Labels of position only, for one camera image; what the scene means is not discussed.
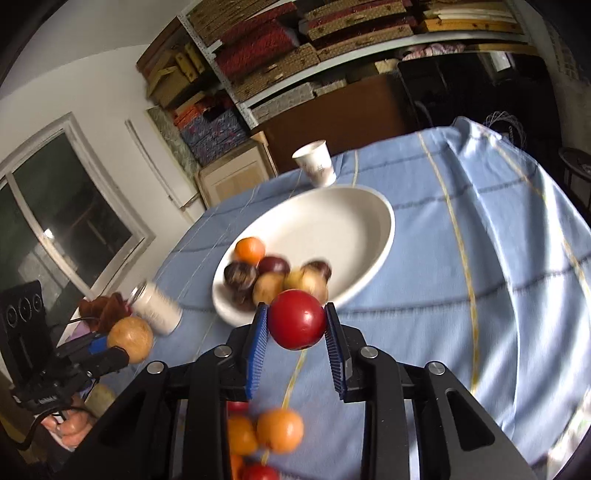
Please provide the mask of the left hand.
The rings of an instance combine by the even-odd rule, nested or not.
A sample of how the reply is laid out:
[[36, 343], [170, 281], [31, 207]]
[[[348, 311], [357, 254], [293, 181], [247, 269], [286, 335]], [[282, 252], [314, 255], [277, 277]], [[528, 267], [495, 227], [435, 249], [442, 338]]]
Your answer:
[[72, 452], [90, 432], [96, 418], [87, 410], [68, 410], [63, 415], [61, 423], [57, 422], [55, 416], [49, 415], [41, 424], [62, 448]]

